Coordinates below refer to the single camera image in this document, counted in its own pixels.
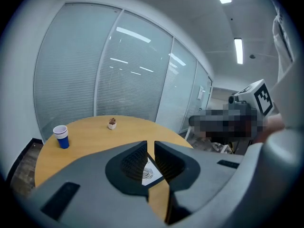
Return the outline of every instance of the floor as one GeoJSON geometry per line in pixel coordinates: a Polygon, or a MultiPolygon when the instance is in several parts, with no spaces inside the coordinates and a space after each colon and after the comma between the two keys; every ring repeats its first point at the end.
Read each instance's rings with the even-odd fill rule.
{"type": "MultiPolygon", "coordinates": [[[[194,134],[190,134],[188,142],[194,149],[202,151],[220,152],[223,148],[223,145],[211,143],[194,134]]],[[[42,146],[43,145],[39,143],[32,144],[17,167],[10,183],[11,188],[25,198],[28,197],[31,190],[35,188],[35,166],[42,146]]],[[[225,152],[232,153],[230,148],[227,148],[225,152]]]]}

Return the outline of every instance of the baseboard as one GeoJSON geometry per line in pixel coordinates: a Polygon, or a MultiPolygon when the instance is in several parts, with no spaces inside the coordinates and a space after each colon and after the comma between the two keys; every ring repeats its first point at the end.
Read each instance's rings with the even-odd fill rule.
{"type": "Polygon", "coordinates": [[[25,146],[25,148],[21,151],[20,155],[18,156],[18,158],[15,160],[14,164],[12,165],[10,171],[9,171],[9,174],[5,180],[5,183],[10,186],[10,182],[11,182],[11,179],[13,178],[13,175],[17,169],[17,167],[19,166],[20,162],[22,161],[24,155],[27,153],[27,151],[29,150],[29,148],[32,146],[33,143],[40,143],[40,144],[43,144],[42,143],[42,140],[41,139],[34,139],[32,138],[31,141],[29,141],[29,143],[27,144],[27,146],[25,146]]]}

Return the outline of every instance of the table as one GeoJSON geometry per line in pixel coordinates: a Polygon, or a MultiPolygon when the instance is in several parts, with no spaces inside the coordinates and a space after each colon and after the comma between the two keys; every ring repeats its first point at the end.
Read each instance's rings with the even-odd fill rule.
{"type": "MultiPolygon", "coordinates": [[[[154,122],[129,116],[96,116],[72,122],[67,125],[70,146],[61,149],[54,135],[42,147],[35,168],[35,185],[38,187],[49,177],[71,162],[88,154],[113,147],[146,140],[148,153],[153,159],[154,141],[166,141],[192,148],[191,145],[172,130],[154,122]],[[114,117],[117,127],[107,127],[114,117]]],[[[149,205],[162,220],[166,217],[169,200],[169,185],[163,180],[149,189],[149,205]]]]}

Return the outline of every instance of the stacked cups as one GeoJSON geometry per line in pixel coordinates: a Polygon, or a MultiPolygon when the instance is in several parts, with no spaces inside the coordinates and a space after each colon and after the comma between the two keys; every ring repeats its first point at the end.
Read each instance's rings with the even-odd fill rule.
{"type": "Polygon", "coordinates": [[[66,149],[69,147],[67,126],[59,125],[53,129],[53,133],[62,149],[66,149]]]}

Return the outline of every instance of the plant pot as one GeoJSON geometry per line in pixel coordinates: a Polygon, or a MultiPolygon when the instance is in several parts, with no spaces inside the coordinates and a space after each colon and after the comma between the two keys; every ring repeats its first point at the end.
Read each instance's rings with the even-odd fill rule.
{"type": "Polygon", "coordinates": [[[116,128],[116,125],[117,125],[117,123],[115,123],[114,125],[108,123],[108,128],[113,130],[116,128]]]}

